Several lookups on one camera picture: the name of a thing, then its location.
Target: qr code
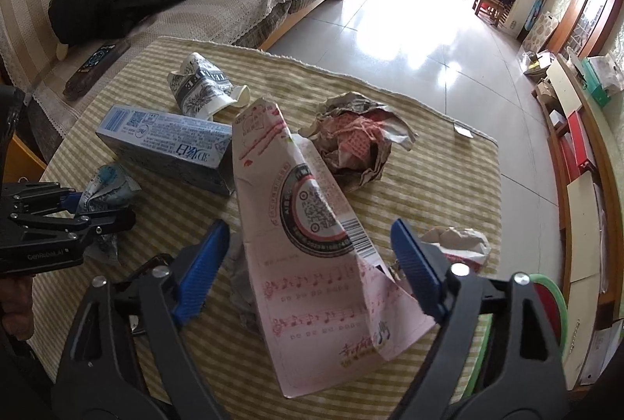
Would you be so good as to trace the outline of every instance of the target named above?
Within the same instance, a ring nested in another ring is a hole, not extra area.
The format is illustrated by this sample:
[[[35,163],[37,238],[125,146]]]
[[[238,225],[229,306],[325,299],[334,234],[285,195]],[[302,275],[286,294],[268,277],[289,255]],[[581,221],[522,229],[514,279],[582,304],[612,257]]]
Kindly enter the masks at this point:
[[[327,230],[336,224],[332,212],[325,200],[323,200],[318,191],[309,190],[299,193],[301,207],[310,224],[310,229],[316,233],[320,229]]]
[[[136,128],[144,117],[145,112],[135,112],[132,114],[132,117],[130,117],[126,125]]]

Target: crumpled paper cup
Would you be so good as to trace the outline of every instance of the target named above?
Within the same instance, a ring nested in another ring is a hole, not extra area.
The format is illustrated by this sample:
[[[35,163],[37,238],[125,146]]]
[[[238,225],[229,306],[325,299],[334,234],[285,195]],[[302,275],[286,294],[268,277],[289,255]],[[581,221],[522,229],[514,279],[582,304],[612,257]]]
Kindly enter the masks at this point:
[[[389,106],[355,92],[320,104],[299,134],[314,143],[345,193],[381,177],[393,143],[409,151],[417,137]]]

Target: toothpaste box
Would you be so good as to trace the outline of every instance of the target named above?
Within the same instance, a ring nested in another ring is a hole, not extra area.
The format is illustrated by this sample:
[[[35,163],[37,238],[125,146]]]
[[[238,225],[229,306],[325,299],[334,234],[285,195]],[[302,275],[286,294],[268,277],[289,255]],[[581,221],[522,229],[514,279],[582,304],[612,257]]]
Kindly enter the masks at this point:
[[[234,192],[230,125],[113,105],[96,134],[120,158],[156,174],[221,195]]]

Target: barcode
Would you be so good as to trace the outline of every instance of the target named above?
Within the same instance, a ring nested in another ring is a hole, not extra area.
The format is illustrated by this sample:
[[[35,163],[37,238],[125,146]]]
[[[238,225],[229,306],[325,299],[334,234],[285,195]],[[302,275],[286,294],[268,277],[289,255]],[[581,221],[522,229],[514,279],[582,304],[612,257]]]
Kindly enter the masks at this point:
[[[124,119],[128,117],[129,113],[130,113],[130,110],[117,109],[115,113],[112,116],[110,116],[110,119],[108,119],[108,122],[105,124],[104,129],[108,131],[119,130],[119,127],[124,122]]]
[[[366,231],[360,225],[357,218],[340,222],[344,231],[349,236],[351,243],[355,249],[355,252],[360,255],[361,258],[370,257],[377,253],[377,249],[372,244],[371,240],[366,235]]]

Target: circular black logo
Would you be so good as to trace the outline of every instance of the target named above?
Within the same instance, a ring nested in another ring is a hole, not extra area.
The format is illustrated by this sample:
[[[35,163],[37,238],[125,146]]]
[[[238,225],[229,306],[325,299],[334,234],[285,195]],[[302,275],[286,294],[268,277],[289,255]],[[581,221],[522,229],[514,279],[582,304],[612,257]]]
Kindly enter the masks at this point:
[[[280,219],[292,244],[308,255],[334,258],[353,251],[306,164],[294,167],[282,184]]]

